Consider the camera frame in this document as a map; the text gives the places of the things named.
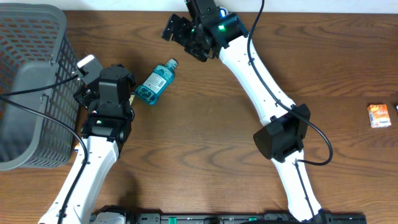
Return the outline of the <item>yellow snack chip bag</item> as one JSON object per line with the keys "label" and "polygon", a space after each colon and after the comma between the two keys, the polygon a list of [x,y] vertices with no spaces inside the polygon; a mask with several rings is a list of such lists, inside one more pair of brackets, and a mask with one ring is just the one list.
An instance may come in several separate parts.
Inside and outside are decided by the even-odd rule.
{"label": "yellow snack chip bag", "polygon": [[[131,107],[132,107],[132,102],[133,102],[133,100],[134,100],[134,97],[135,97],[135,94],[134,94],[134,93],[131,93],[131,97],[130,97],[130,99],[129,99],[129,102],[130,102]],[[74,147],[75,152],[78,152],[80,149],[81,149],[81,144],[80,144],[80,143],[77,143],[76,146]]]}

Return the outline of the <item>teal mouthwash bottle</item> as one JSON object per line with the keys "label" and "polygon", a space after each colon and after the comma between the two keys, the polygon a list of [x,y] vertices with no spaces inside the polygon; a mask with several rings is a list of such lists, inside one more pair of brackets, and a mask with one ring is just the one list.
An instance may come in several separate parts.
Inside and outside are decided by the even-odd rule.
{"label": "teal mouthwash bottle", "polygon": [[135,90],[135,95],[148,105],[156,104],[162,92],[174,81],[178,62],[170,59],[165,65],[159,64],[145,82]]}

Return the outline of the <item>small orange snack packet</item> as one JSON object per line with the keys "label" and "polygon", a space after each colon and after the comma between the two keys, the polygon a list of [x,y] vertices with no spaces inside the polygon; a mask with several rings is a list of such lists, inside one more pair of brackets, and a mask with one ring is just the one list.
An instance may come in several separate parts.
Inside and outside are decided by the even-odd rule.
{"label": "small orange snack packet", "polygon": [[367,110],[372,128],[386,128],[391,126],[387,105],[369,105]]}

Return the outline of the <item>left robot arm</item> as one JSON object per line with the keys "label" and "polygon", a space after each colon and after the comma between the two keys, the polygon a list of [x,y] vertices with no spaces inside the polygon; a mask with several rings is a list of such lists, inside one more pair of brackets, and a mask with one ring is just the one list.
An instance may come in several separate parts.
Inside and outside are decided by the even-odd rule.
{"label": "left robot arm", "polygon": [[40,223],[89,223],[105,177],[130,135],[133,74],[121,64],[113,65],[100,71],[96,83],[99,94],[81,128],[81,149]]}

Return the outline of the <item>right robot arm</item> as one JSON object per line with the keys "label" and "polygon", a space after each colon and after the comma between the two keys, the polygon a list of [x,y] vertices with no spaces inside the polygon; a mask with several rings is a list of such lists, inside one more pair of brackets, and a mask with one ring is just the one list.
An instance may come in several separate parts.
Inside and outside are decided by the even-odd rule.
{"label": "right robot arm", "polygon": [[322,206],[313,193],[305,166],[303,140],[313,128],[333,147],[326,135],[310,122],[307,105],[296,105],[278,86],[258,56],[239,16],[214,1],[186,1],[190,17],[172,14],[162,33],[201,62],[218,58],[234,74],[254,105],[262,128],[253,136],[260,153],[270,160],[281,179],[290,214],[299,222],[316,223]]}

